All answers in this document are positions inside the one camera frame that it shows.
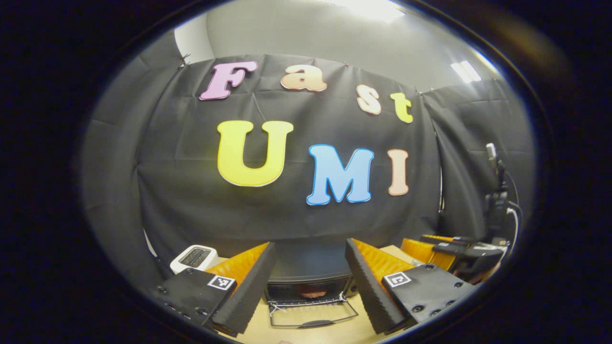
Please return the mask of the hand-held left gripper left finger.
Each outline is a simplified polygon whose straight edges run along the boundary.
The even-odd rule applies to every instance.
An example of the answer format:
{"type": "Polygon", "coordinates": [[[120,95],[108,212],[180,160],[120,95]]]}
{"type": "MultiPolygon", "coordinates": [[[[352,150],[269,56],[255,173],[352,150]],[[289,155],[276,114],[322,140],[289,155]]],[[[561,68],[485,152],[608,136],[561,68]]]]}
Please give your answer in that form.
{"type": "Polygon", "coordinates": [[[245,333],[277,259],[264,243],[214,267],[188,267],[153,288],[153,301],[197,329],[245,333]]]}

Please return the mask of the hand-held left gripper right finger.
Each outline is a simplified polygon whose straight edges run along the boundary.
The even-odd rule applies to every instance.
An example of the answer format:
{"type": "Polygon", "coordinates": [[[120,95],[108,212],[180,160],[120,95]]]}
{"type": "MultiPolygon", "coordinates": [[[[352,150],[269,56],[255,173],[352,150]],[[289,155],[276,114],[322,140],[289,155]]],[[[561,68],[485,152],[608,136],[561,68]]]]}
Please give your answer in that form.
{"type": "Polygon", "coordinates": [[[415,266],[354,238],[345,259],[376,333],[426,322],[476,289],[435,264],[415,266]]]}

